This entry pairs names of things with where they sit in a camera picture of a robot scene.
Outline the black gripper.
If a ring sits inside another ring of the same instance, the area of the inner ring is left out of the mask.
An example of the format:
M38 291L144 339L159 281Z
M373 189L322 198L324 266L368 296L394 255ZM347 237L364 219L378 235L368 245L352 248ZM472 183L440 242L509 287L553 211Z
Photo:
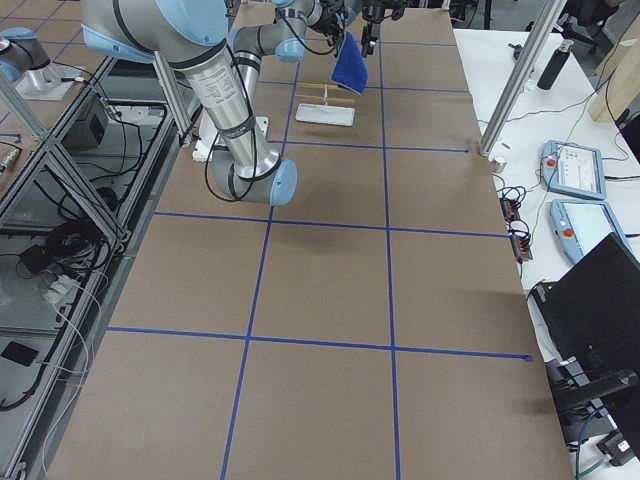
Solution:
M347 7L343 0L320 0L319 5L321 8L319 32L323 35L331 35L333 55L337 58L345 39L344 24L348 17Z
M376 41L380 37L381 18L365 18L366 25L363 27L362 40L362 56L368 57L375 51Z

